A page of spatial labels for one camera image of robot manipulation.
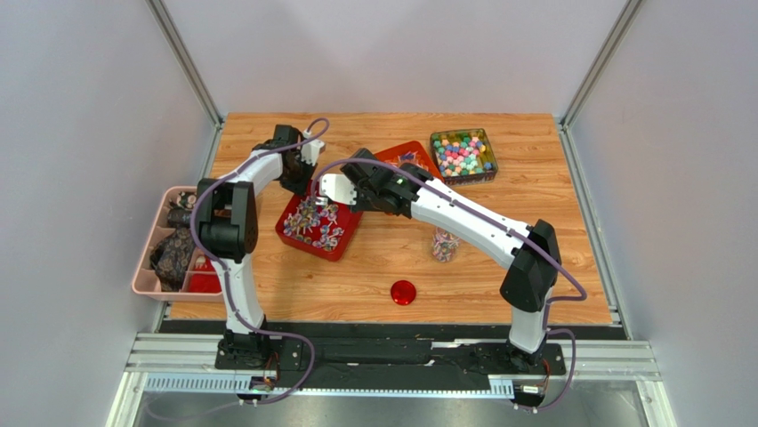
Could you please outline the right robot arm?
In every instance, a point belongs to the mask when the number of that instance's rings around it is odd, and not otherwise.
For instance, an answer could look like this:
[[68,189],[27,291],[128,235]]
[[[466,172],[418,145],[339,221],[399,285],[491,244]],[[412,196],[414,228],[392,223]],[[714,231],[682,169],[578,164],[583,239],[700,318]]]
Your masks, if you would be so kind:
[[499,293],[512,308],[510,345],[528,355],[542,349],[547,300],[561,265],[551,224],[530,225],[494,213],[429,171],[381,162],[367,149],[348,158],[340,171],[351,185],[345,201],[351,208],[431,224],[494,260],[505,270]]

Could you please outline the clear plastic jar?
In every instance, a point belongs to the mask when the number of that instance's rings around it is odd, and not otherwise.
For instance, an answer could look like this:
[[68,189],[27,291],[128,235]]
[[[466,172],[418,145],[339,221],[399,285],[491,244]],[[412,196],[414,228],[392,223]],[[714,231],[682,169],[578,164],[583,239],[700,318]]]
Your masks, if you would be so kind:
[[438,262],[451,262],[460,245],[460,239],[442,228],[436,228],[431,243],[431,254]]

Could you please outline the red tray of swirl lollipops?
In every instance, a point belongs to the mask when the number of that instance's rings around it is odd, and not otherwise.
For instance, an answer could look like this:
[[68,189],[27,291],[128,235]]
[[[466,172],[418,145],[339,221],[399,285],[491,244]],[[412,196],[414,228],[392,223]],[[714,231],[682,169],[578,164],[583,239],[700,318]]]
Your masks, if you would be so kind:
[[318,205],[307,196],[292,195],[276,222],[275,231],[288,246],[329,262],[343,258],[363,213],[344,204]]

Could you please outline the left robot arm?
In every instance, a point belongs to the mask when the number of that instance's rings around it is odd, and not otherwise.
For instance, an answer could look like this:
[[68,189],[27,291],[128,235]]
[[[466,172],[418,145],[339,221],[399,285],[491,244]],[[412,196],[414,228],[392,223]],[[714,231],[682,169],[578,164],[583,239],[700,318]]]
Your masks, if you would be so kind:
[[254,365],[270,357],[270,333],[252,269],[259,235],[257,198],[274,181],[304,195],[325,148],[321,136],[311,128],[276,125],[273,136],[231,172],[198,183],[190,233],[222,286],[227,318],[219,352],[224,357],[247,358]]

